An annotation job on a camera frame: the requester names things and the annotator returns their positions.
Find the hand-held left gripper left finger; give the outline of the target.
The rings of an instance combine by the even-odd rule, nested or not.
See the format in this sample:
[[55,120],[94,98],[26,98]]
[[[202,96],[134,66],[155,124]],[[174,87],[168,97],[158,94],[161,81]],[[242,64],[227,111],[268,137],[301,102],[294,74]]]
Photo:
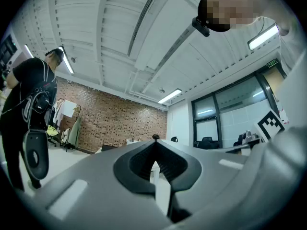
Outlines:
[[115,161],[140,143],[90,155],[21,201],[46,230],[163,230],[172,223],[151,195],[128,191]]

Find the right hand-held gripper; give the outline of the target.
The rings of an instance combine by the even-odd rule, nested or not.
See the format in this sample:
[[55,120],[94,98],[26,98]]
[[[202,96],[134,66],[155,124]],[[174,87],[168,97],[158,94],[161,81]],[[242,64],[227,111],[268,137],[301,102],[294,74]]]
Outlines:
[[283,123],[273,110],[269,110],[263,117],[258,118],[251,127],[251,135],[255,135],[264,143],[283,131],[285,131]]

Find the white hanging garments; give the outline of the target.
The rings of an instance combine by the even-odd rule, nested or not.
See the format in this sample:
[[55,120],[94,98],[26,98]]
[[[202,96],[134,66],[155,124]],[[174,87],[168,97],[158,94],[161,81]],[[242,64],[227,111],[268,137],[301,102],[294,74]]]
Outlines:
[[55,108],[53,123],[56,127],[60,126],[60,122],[61,122],[61,119],[62,119],[61,107],[62,107],[63,103],[64,103],[64,100],[59,99],[58,101],[55,102],[55,104],[53,106]]

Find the person's light shirt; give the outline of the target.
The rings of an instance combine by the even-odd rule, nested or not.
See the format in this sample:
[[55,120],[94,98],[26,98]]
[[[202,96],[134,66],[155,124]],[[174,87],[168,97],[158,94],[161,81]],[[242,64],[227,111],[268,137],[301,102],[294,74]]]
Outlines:
[[298,66],[307,67],[307,37],[295,16],[288,29],[279,29],[281,66],[286,75]]

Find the olive green garment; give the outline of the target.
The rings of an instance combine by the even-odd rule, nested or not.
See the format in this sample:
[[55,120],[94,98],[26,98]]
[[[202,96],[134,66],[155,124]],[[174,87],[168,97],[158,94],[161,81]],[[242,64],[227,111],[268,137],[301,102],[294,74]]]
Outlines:
[[70,149],[78,147],[79,133],[81,129],[82,116],[78,115],[69,135],[68,145]]

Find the white board sheet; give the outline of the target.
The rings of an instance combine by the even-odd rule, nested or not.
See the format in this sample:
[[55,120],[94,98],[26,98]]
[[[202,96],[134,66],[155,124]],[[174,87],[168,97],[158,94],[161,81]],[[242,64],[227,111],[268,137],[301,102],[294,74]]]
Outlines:
[[61,106],[61,113],[64,116],[71,118],[73,116],[74,109],[76,108],[76,106],[77,106],[76,103],[65,100]]

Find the cream white bag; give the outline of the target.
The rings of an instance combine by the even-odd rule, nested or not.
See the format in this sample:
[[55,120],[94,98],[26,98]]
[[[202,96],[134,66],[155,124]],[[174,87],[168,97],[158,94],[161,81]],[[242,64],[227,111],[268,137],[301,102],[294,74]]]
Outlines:
[[61,145],[65,146],[68,143],[69,140],[69,136],[70,136],[70,128],[67,128],[66,130],[64,130],[61,134]]

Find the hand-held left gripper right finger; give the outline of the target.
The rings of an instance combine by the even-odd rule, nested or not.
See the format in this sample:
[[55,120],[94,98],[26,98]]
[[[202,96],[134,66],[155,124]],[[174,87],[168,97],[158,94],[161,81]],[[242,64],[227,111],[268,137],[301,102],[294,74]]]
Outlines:
[[222,191],[239,169],[220,161],[243,165],[246,157],[161,140],[156,141],[155,152],[155,159],[170,183],[167,216],[156,220],[156,225],[218,226],[229,222]]

